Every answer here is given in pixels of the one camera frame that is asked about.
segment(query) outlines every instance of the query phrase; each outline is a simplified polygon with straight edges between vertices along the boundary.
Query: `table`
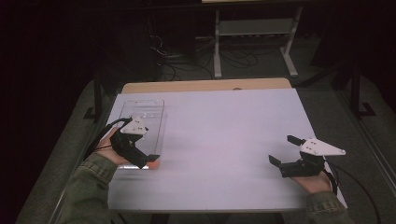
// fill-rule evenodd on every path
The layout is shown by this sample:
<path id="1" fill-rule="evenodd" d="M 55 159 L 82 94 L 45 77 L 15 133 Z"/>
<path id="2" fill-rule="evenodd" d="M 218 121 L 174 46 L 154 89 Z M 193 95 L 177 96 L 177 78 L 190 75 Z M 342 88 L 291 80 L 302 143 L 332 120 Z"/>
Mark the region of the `table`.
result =
<path id="1" fill-rule="evenodd" d="M 283 162 L 300 158 L 299 148 L 287 142 L 288 134 L 314 136 L 298 94 L 285 78 L 127 84 L 109 122 L 130 99 L 164 100 L 163 151 L 158 170 L 115 173 L 110 209 L 172 213 L 304 208 L 305 192 L 268 161 L 269 154 Z M 341 193 L 339 199 L 344 201 Z"/>

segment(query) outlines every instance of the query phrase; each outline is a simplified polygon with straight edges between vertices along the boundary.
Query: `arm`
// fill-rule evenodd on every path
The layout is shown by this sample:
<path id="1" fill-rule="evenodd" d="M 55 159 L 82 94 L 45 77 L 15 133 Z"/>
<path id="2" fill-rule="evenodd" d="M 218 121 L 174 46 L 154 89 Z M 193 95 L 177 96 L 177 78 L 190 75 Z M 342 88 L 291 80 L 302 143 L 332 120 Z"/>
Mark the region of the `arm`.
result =
<path id="1" fill-rule="evenodd" d="M 98 145 L 104 147 L 92 153 L 69 180 L 60 223 L 109 223 L 107 206 L 108 183 L 118 165 L 127 163 L 110 146 L 113 129 Z"/>
<path id="2" fill-rule="evenodd" d="M 329 178 L 321 172 L 317 176 L 293 177 L 309 195 L 306 197 L 306 212 L 314 223 L 352 224 L 345 207 L 332 193 Z"/>

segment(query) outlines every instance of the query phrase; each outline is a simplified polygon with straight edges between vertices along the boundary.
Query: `wooden table edge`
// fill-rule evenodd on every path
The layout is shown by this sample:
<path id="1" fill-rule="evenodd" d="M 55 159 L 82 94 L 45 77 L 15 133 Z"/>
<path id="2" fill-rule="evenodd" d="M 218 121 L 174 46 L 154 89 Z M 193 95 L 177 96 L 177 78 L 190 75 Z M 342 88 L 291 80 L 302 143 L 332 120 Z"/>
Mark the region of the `wooden table edge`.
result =
<path id="1" fill-rule="evenodd" d="M 127 83 L 124 93 L 291 89 L 284 77 Z"/>

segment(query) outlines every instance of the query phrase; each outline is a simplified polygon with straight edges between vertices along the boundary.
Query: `clear plastic tray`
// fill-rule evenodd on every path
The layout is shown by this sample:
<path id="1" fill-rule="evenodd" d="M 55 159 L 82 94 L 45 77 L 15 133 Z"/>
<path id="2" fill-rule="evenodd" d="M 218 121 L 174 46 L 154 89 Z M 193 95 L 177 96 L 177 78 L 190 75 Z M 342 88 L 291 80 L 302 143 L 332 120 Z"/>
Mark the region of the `clear plastic tray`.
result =
<path id="1" fill-rule="evenodd" d="M 163 113 L 163 106 L 163 100 L 126 101 L 120 113 L 120 119 L 136 119 L 137 117 L 140 117 L 144 121 L 148 131 L 136 142 L 136 147 L 146 155 L 160 155 L 159 159 L 154 162 L 148 162 L 143 169 L 157 169 L 160 165 L 163 143 L 163 127 L 166 117 Z M 119 166 L 119 169 L 139 168 L 132 164 L 125 164 Z"/>

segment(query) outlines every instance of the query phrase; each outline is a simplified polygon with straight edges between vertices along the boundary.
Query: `jacket sleeve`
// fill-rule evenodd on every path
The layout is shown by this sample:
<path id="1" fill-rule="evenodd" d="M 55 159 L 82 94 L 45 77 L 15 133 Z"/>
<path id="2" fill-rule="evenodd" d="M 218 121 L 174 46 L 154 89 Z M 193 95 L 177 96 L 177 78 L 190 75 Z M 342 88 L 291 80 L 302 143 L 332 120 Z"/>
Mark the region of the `jacket sleeve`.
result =
<path id="1" fill-rule="evenodd" d="M 330 191 L 310 194 L 306 199 L 308 218 L 320 224 L 351 224 L 347 209 Z"/>
<path id="2" fill-rule="evenodd" d="M 92 153 L 69 180 L 60 223 L 110 223 L 108 183 L 116 170 L 116 164 Z"/>

